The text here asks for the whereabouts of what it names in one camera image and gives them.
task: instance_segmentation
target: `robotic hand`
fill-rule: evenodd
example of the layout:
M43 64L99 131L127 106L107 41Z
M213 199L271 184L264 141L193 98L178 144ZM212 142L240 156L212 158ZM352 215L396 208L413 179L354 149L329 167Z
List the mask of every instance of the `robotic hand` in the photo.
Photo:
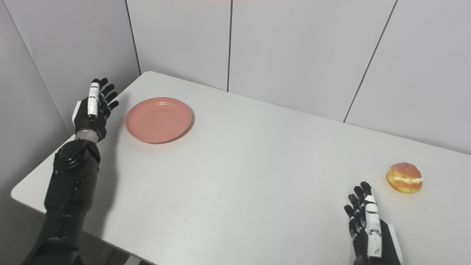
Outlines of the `robotic hand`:
M86 213L93 204L101 161L97 142L106 136L106 120L118 101L108 79L94 79L89 96L73 114L75 140L54 157L53 172L44 200L46 218L39 237L23 265L82 265L78 248Z
M89 96L78 101L73 112L72 121L75 124L75 138L88 139L95 143L106 137L106 120L111 111L119 105L113 101L118 93L107 78L94 79L90 85Z
M394 227L379 218L378 205L370 184L361 182L348 196L344 207L356 259L353 265L400 265L402 253Z

